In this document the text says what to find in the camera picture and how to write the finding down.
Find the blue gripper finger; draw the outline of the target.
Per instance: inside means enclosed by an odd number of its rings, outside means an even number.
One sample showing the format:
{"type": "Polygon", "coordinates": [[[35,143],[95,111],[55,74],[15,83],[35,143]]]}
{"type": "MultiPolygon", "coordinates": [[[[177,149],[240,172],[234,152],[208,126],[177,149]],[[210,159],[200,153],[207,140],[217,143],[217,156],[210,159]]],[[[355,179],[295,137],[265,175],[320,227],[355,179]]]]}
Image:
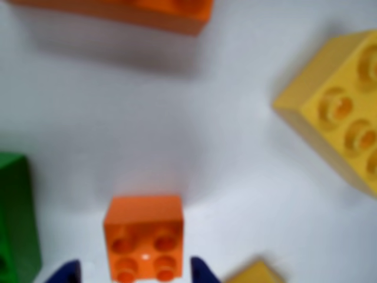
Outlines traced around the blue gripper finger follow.
{"type": "Polygon", "coordinates": [[[80,283],[81,263],[75,259],[59,267],[46,281],[46,283],[80,283]]]}
{"type": "Polygon", "coordinates": [[[191,257],[190,266],[192,283],[220,283],[220,280],[201,258],[191,257]]]}

